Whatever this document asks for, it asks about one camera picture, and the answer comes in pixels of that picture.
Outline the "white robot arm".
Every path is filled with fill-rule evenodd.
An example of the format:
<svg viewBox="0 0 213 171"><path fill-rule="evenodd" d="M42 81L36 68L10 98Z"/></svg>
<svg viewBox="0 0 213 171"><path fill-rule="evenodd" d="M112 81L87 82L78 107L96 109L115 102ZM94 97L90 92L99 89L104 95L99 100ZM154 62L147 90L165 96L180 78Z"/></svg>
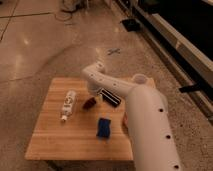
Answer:
<svg viewBox="0 0 213 171"><path fill-rule="evenodd" d="M104 88L125 100L136 171L183 171L168 119L168 102L156 88L105 74L101 62L82 70L90 92Z"/></svg>

